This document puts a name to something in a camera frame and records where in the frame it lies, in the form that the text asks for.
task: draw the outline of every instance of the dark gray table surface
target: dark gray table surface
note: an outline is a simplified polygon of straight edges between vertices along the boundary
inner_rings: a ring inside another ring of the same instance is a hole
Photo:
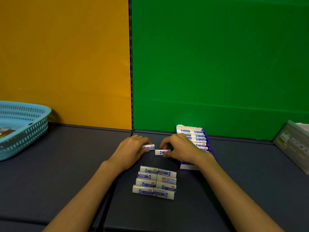
[[[48,224],[129,136],[130,131],[49,125],[32,145],[0,162],[0,219]],[[93,228],[106,201],[107,196]]]
[[[156,148],[166,135],[148,136]],[[219,164],[284,230],[308,231],[309,177],[276,146],[212,140]],[[177,171],[174,200],[132,193],[140,165]],[[178,170],[172,159],[150,151],[116,185],[104,227],[144,231],[234,231],[198,171]]]
[[[1,232],[41,232],[44,228],[42,225],[0,220]]]

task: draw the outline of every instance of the person's left hand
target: person's left hand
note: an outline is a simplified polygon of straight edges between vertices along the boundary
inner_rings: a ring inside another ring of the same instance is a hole
[[[114,164],[121,172],[127,170],[132,167],[144,153],[150,151],[149,148],[142,148],[143,145],[147,144],[152,144],[147,137],[135,134],[123,140],[108,161]]]

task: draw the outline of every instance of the stack of erasers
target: stack of erasers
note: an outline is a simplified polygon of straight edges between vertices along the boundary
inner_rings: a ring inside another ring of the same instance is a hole
[[[154,150],[154,155],[156,156],[162,156],[165,152],[171,151],[171,150],[155,150],[154,144],[144,145],[143,148]]]
[[[176,172],[141,166],[132,192],[174,199],[176,192]]]
[[[208,151],[207,139],[206,139],[204,132],[202,131],[202,128],[177,125],[176,126],[176,132],[178,134],[183,133],[198,148],[200,148],[203,151]]]

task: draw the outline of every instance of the cartoon picture on box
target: cartoon picture on box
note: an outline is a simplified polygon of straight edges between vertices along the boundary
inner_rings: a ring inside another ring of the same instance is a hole
[[[13,130],[11,127],[4,127],[0,128],[0,139],[8,136],[9,134],[13,133],[16,130]]]
[[[288,142],[289,139],[290,139],[290,133],[289,133],[288,130],[286,130],[286,131],[284,131],[280,134],[277,141],[282,146],[282,148],[286,148],[286,146],[287,146],[286,143]]]

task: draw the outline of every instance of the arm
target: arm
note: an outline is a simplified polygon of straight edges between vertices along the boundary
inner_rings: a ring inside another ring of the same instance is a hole
[[[236,231],[283,231],[218,165],[209,152],[195,146],[184,134],[163,139],[160,148],[168,143],[174,147],[163,157],[172,157],[196,165],[233,223]]]
[[[137,135],[122,141],[111,158],[101,164],[89,182],[48,224],[44,232],[88,231],[102,199],[115,178],[150,150],[142,148],[145,144],[151,144],[151,141]]]

